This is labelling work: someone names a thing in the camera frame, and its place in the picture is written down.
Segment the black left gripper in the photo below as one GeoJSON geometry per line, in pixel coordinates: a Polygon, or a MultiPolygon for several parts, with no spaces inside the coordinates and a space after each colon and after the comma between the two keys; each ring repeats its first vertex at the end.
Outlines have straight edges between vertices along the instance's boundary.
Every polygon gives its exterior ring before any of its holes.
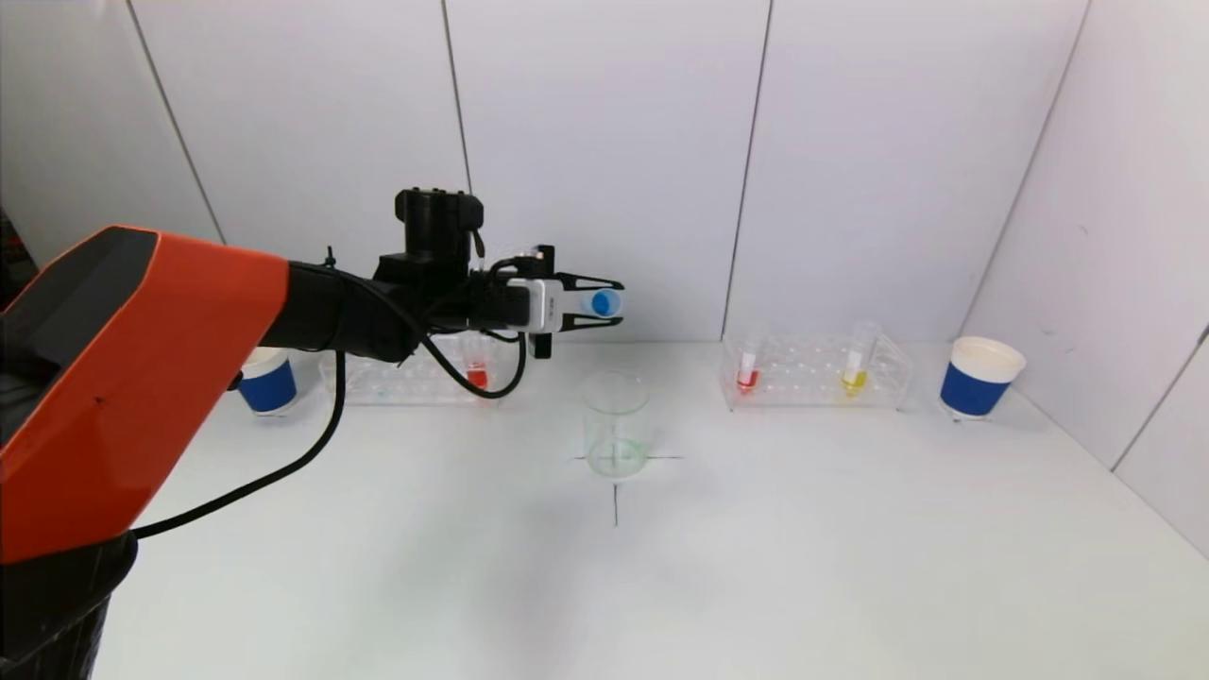
{"type": "Polygon", "coordinates": [[[619,325],[621,315],[561,315],[556,298],[562,290],[623,290],[617,280],[600,280],[555,271],[556,249],[536,244],[504,257],[485,271],[472,273],[470,322],[474,329],[510,329],[525,336],[536,361],[553,357],[553,334],[619,325]]]}

